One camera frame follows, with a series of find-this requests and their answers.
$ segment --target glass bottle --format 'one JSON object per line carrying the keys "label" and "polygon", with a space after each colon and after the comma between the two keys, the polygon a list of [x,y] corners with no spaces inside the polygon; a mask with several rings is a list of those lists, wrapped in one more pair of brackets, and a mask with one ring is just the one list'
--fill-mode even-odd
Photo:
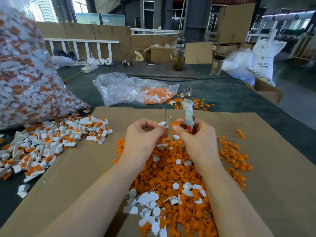
{"label": "glass bottle", "polygon": [[184,65],[185,55],[185,39],[178,38],[174,51],[171,52],[170,57],[173,60],[172,69],[175,71],[182,71]]}
{"label": "glass bottle", "polygon": [[215,54],[212,64],[211,75],[220,75],[222,71],[223,62],[226,55],[222,53]]}

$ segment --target floor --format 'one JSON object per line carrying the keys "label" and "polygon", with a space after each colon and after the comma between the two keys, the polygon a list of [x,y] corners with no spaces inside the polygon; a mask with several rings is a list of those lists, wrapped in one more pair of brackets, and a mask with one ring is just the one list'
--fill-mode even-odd
{"label": "floor", "polygon": [[316,66],[275,60],[273,78],[276,87],[284,92],[278,106],[316,130]]}

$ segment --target forearm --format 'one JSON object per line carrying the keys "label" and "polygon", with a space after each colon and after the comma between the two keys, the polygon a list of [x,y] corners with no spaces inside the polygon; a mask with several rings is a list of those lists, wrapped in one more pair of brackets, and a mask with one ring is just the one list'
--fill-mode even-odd
{"label": "forearm", "polygon": [[219,236],[273,236],[222,166],[201,169]]}
{"label": "forearm", "polygon": [[137,174],[119,161],[38,236],[104,236]]}

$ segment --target staircase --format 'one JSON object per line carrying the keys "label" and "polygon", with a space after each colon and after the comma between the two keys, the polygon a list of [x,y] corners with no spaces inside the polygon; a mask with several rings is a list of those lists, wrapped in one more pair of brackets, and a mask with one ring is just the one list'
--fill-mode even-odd
{"label": "staircase", "polygon": [[114,8],[121,4],[121,0],[109,0],[99,8],[99,13],[102,15],[109,14]]}

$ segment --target hand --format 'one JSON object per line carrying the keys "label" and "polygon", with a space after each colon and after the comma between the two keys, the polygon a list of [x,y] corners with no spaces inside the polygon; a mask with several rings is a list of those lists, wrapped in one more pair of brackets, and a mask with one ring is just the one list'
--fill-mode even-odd
{"label": "hand", "polygon": [[217,149],[215,128],[199,118],[194,119],[194,126],[197,130],[195,135],[191,135],[184,130],[187,125],[183,124],[182,118],[177,119],[176,123],[181,126],[173,126],[175,133],[185,143],[186,151],[200,173],[202,167],[222,166]]}
{"label": "hand", "polygon": [[168,137],[166,127],[158,124],[148,119],[140,119],[131,124],[125,134],[124,151],[120,160],[141,172],[155,145],[162,142],[159,138]]}

